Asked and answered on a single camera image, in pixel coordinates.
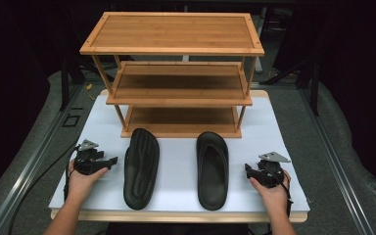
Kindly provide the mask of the black slipper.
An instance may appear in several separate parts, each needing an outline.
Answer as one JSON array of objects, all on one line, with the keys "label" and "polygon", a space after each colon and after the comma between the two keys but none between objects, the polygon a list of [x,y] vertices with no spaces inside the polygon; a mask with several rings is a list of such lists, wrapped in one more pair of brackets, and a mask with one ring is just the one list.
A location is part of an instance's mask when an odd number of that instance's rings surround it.
[{"label": "black slipper", "polygon": [[229,155],[224,139],[214,132],[199,135],[197,152],[197,188],[201,206],[209,211],[221,209],[229,182]]},{"label": "black slipper", "polygon": [[144,128],[136,128],[124,159],[123,197],[130,208],[142,210],[150,203],[159,160],[160,147],[156,137]]}]

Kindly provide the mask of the person's right hand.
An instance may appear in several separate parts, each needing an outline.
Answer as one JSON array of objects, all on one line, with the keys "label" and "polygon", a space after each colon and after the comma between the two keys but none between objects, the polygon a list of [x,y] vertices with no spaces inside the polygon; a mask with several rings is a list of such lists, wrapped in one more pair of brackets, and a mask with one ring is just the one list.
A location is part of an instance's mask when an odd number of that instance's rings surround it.
[{"label": "person's right hand", "polygon": [[249,181],[260,194],[267,214],[270,217],[279,218],[282,215],[288,216],[288,193],[290,185],[290,175],[284,170],[284,180],[281,184],[273,188],[262,186],[256,179],[250,178]]}]

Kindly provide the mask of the black metal stand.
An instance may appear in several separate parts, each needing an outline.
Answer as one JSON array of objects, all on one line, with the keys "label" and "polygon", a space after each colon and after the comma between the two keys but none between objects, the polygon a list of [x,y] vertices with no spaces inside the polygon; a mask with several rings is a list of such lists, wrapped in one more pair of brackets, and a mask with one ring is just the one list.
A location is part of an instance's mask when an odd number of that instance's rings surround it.
[{"label": "black metal stand", "polygon": [[314,63],[312,66],[312,75],[310,80],[310,108],[312,112],[317,116],[318,109],[317,109],[317,101],[318,101],[318,65]]},{"label": "black metal stand", "polygon": [[85,80],[80,65],[74,58],[64,57],[61,63],[62,103],[60,110],[64,110],[70,101],[70,79],[75,84],[82,84]]}]

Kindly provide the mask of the wooden shoe rack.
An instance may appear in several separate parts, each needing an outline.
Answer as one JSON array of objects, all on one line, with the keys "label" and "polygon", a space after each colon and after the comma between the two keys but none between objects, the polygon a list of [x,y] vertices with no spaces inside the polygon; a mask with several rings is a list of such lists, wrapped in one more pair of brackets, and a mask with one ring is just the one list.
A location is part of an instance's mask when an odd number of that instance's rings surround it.
[{"label": "wooden shoe rack", "polygon": [[145,128],[161,138],[205,131],[239,138],[264,50],[253,20],[240,13],[106,12],[80,48],[117,73],[101,75],[121,134]]}]

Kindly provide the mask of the small yellow item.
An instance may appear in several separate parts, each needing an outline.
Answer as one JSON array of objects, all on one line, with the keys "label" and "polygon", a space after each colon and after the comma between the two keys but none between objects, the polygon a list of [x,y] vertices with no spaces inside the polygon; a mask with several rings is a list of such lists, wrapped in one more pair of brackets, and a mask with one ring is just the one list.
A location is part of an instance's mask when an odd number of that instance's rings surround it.
[{"label": "small yellow item", "polygon": [[90,100],[95,101],[96,98],[91,94],[92,87],[93,87],[93,84],[88,83],[86,85],[85,89],[86,89],[86,93],[87,93],[88,97],[90,98]]}]

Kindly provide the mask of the person's left hand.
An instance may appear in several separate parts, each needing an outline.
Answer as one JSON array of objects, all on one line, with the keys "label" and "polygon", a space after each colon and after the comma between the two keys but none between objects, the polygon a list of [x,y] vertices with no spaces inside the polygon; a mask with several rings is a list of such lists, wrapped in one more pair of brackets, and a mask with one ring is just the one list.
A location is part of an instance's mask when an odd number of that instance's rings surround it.
[{"label": "person's left hand", "polygon": [[69,163],[69,196],[71,198],[86,197],[96,181],[104,176],[108,172],[108,169],[103,167],[95,173],[85,175],[74,168],[74,163],[75,160],[71,160]]}]

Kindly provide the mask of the white metal post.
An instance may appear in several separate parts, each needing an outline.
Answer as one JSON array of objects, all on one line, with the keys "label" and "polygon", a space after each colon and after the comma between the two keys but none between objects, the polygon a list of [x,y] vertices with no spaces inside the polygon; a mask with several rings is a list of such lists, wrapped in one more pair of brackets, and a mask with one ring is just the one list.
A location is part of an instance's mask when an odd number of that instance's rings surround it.
[{"label": "white metal post", "polygon": [[[256,23],[256,29],[257,29],[258,36],[261,36],[262,28],[263,28],[263,24],[264,24],[264,18],[262,17],[262,15],[256,16],[255,23]],[[256,73],[263,73],[263,68],[262,68],[260,58],[257,58],[255,72]]]}]

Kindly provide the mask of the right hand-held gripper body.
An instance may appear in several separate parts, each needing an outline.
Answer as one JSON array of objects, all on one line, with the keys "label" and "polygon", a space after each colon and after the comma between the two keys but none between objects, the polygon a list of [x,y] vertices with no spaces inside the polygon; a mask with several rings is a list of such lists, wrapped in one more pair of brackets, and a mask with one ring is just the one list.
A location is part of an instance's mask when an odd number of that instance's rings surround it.
[{"label": "right hand-held gripper body", "polygon": [[264,168],[258,167],[257,181],[266,188],[273,188],[281,184],[284,180],[284,170],[281,163],[289,163],[290,160],[278,154],[277,152],[269,152],[258,156],[261,161],[265,161]]}]

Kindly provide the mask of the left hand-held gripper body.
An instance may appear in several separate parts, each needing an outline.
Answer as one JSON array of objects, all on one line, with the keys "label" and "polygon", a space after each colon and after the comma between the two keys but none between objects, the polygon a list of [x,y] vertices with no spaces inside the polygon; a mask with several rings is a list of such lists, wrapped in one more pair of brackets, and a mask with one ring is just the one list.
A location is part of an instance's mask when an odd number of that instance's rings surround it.
[{"label": "left hand-held gripper body", "polygon": [[96,159],[98,144],[84,139],[77,147],[77,154],[75,157],[74,168],[85,175],[95,173],[104,167],[102,159]]}]

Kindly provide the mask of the white table mat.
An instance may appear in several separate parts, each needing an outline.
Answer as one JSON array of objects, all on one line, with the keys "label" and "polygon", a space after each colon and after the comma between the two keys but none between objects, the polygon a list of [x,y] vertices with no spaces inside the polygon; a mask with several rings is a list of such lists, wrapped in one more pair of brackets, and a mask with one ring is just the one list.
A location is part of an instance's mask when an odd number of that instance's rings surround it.
[{"label": "white table mat", "polygon": [[[217,211],[221,215],[265,213],[260,194],[246,176],[245,166],[256,167],[259,156],[270,152],[289,156],[269,96],[264,91],[254,91],[252,99],[253,104],[246,109],[243,119],[242,136],[225,140],[229,152],[229,183],[226,202]],[[210,215],[198,200],[196,137],[161,138],[156,186],[150,203],[141,211],[126,205],[123,165],[129,140],[120,136],[117,112],[106,100],[105,95],[96,99],[80,138],[97,143],[107,159],[117,157],[118,161],[95,184],[81,208],[80,218],[113,221],[119,217],[128,220],[133,215],[139,220],[145,212],[162,212],[171,217],[178,212]]]}]

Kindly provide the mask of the metal floor rail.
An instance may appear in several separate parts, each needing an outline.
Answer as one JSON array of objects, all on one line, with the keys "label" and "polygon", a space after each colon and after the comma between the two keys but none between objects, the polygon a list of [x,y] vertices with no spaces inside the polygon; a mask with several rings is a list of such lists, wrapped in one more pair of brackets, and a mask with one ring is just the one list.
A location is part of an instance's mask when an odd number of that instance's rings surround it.
[{"label": "metal floor rail", "polygon": [[43,110],[29,132],[20,151],[0,179],[0,235],[5,235],[10,221],[26,191],[31,187],[34,177],[49,151],[57,130],[67,117],[67,110],[83,89],[74,85],[70,89],[70,101],[60,111],[61,90],[52,88]]},{"label": "metal floor rail", "polygon": [[322,144],[326,150],[327,162],[330,165],[334,178],[338,184],[347,208],[351,214],[352,220],[357,228],[359,235],[375,235],[370,222],[359,202],[358,196],[356,195],[352,184],[350,183],[347,174],[345,173],[343,166],[338,158],[338,155],[331,143],[331,140],[326,132],[324,125],[321,122],[320,117],[318,117],[313,111],[310,98],[306,90],[299,89],[298,93],[303,100],[305,108],[314,123],[316,131],[320,136]]}]

